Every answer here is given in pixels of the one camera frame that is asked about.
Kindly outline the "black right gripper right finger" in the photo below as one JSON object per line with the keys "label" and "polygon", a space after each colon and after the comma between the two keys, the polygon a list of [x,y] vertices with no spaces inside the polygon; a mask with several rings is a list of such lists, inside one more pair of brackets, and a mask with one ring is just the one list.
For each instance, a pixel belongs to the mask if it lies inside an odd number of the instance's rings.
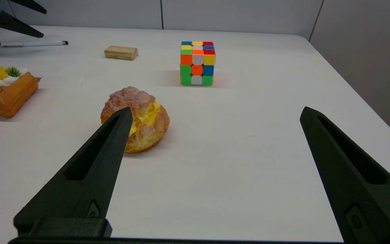
{"label": "black right gripper right finger", "polygon": [[390,173],[321,112],[300,123],[345,243],[390,243]]}

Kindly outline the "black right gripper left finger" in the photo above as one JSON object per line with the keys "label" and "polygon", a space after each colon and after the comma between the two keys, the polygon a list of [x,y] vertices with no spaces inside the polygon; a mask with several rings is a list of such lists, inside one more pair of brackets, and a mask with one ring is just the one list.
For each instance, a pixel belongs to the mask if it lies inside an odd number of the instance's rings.
{"label": "black right gripper left finger", "polygon": [[132,121],[130,107],[113,113],[15,215],[18,234],[40,218],[105,218]]}

